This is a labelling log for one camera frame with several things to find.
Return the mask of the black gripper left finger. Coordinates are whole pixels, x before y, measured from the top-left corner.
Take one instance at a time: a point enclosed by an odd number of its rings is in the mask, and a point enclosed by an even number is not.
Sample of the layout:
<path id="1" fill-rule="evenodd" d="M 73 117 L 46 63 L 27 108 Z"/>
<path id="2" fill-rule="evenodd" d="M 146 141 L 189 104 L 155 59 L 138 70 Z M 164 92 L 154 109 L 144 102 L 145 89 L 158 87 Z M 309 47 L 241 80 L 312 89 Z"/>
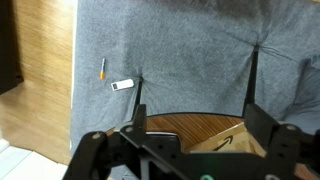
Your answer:
<path id="1" fill-rule="evenodd" d="M 139 104 L 132 120 L 121 128 L 121 135 L 128 140 L 137 140 L 144 137 L 146 133 L 146 117 L 146 105 Z"/>

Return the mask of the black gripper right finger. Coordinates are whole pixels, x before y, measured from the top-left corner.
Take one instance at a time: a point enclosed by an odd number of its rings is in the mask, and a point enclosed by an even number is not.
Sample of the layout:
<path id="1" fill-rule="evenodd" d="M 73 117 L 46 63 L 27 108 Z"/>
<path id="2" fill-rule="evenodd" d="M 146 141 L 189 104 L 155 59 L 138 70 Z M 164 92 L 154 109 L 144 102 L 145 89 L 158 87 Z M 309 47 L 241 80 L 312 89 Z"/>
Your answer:
<path id="1" fill-rule="evenodd" d="M 245 108 L 244 125 L 255 141 L 265 151 L 267 157 L 274 154 L 273 137 L 279 129 L 279 123 L 254 103 Z"/>

